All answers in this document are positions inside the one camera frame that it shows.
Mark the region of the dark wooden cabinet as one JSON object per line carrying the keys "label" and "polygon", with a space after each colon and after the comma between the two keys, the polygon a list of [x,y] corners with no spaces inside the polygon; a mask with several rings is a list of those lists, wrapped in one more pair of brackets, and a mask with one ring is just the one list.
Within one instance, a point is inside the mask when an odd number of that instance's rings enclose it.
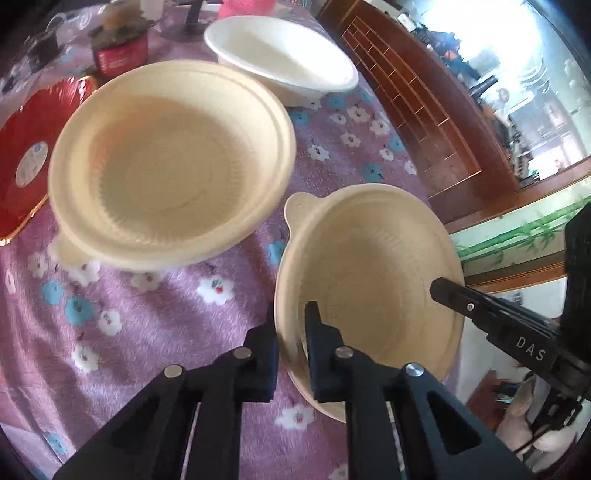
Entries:
{"label": "dark wooden cabinet", "polygon": [[521,188],[509,154],[469,93],[399,22],[365,1],[328,1],[317,16],[370,84],[449,232],[529,205],[590,176],[584,158]]}

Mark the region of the large white bowl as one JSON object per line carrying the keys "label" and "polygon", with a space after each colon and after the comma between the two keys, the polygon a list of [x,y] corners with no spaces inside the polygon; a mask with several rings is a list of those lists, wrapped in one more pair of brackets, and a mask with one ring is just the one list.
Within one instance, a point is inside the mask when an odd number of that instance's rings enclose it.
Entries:
{"label": "large white bowl", "polygon": [[204,41],[219,63],[256,78],[287,107],[308,107],[359,83],[356,66],[337,44],[287,20],[224,18],[205,29]]}

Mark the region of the red plate with round sticker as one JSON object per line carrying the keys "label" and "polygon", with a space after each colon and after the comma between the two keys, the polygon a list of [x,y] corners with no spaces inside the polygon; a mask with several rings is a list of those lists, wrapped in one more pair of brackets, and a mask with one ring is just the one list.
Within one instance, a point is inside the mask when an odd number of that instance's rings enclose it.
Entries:
{"label": "red plate with round sticker", "polygon": [[69,77],[34,93],[1,128],[1,244],[9,244],[48,198],[48,168],[58,136],[97,89]]}

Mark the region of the black handheld device DAS label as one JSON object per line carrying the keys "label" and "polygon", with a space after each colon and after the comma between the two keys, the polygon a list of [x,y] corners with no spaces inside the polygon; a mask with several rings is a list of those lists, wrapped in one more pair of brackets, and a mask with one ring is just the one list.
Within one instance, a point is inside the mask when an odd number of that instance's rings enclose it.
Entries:
{"label": "black handheld device DAS label", "polygon": [[550,386],[530,424],[533,435],[513,448],[516,455],[571,426],[590,399],[589,205],[565,227],[564,269],[567,288],[558,322],[443,277],[430,288],[434,301],[470,318],[491,344]]}

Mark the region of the beige bowl with tab handle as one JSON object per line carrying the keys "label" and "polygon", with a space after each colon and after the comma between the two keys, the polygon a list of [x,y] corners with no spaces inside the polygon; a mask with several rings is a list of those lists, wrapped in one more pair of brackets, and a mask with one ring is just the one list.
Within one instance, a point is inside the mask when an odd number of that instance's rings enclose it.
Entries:
{"label": "beige bowl with tab handle", "polygon": [[342,403],[311,394],[304,306],[380,364],[423,365],[453,376],[462,315],[435,302],[434,280],[464,281],[460,260],[438,217],[417,197],[384,184],[352,185],[327,197],[294,193],[283,208],[290,240],[280,260],[274,320],[287,374],[319,413],[345,421]]}

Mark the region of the large beige bowl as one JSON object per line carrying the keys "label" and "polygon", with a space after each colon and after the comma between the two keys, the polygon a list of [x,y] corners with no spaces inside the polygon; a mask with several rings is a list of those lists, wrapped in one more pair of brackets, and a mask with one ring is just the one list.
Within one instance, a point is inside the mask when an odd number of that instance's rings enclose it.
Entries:
{"label": "large beige bowl", "polygon": [[55,144],[57,258],[132,272],[210,259],[270,217],[294,159],[287,110],[249,76],[195,60],[127,72],[92,93]]}

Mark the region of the pink bottle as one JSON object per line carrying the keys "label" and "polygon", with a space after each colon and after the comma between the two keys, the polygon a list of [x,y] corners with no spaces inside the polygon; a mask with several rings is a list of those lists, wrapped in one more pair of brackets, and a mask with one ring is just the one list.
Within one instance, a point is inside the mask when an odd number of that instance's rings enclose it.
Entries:
{"label": "pink bottle", "polygon": [[270,15],[276,5],[276,0],[223,0],[218,11],[218,18],[232,16]]}

